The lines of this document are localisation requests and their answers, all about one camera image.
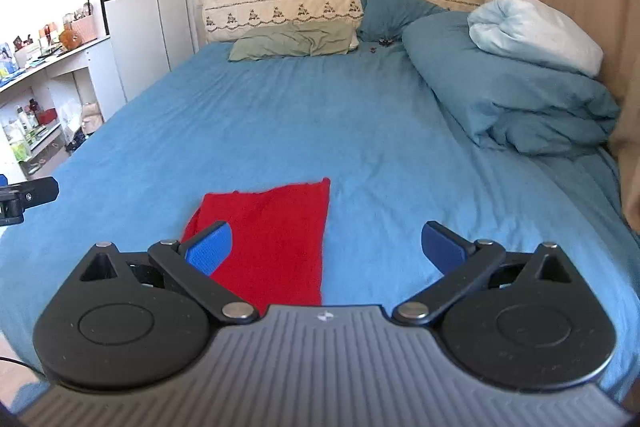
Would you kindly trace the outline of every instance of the red towel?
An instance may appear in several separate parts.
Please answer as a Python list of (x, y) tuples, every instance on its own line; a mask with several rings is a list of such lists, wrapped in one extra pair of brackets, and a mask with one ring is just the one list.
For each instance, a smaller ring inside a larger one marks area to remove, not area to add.
[(231, 226), (229, 256), (211, 278), (263, 314), (269, 304), (319, 306), (330, 180), (267, 192), (207, 194), (182, 238), (217, 220)]

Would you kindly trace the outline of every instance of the storage box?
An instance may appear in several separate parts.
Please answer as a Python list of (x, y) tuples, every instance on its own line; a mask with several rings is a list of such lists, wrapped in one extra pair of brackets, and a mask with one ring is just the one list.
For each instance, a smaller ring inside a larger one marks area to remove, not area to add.
[(36, 114), (38, 123), (40, 125), (46, 125), (53, 122), (58, 117), (58, 112), (55, 109), (47, 109), (46, 111), (40, 111)]
[(98, 38), (98, 34), (95, 29), (95, 16), (89, 15), (83, 19), (73, 21), (71, 23), (73, 31), (77, 32), (82, 37), (82, 44), (87, 44), (89, 41), (94, 41)]

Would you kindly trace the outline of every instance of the black clamp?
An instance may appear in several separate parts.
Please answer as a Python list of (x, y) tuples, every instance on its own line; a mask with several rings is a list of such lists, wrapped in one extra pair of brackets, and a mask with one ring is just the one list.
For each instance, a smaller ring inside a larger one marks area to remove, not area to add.
[(58, 182), (53, 178), (0, 187), (0, 227), (23, 223), (27, 208), (55, 201), (58, 194)]
[[(556, 391), (602, 373), (615, 330), (558, 245), (543, 243), (533, 254), (507, 252), (491, 240), (470, 243), (433, 221), (424, 228), (422, 248), (436, 267), (462, 259), (397, 306), (393, 320), (429, 326), (453, 359), (497, 385)], [(434, 231), (446, 241), (425, 242)]]
[(258, 319), (251, 304), (186, 263), (179, 247), (91, 248), (34, 328), (51, 381), (102, 391), (150, 385), (189, 365), (219, 329)]

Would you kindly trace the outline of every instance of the teal pillow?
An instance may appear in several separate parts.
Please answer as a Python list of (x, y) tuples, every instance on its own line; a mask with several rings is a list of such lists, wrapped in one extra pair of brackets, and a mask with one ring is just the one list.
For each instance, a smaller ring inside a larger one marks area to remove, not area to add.
[(360, 0), (364, 17), (358, 29), (361, 41), (399, 41), (406, 26), (427, 15), (448, 11), (425, 0)]

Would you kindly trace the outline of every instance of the light blue blanket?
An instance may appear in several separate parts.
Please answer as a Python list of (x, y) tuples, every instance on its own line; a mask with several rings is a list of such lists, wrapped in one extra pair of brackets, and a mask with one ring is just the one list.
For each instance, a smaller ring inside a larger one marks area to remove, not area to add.
[(143, 251), (179, 237), (206, 192), (328, 176), (325, 304), (390, 310), (437, 280), (420, 247), (429, 219), (511, 250), (553, 240), (616, 326), (602, 385), (620, 397), (638, 370), (640, 249), (611, 158), (479, 148), (402, 44), (372, 45), (229, 63), (212, 44), (119, 111), (55, 172), (58, 201), (0, 241), (0, 330), (18, 353), (37, 363), (34, 322), (96, 241)]
[(529, 155), (576, 155), (606, 142), (619, 108), (599, 82), (486, 53), (466, 14), (410, 24), (402, 42), (414, 66), (475, 143)]

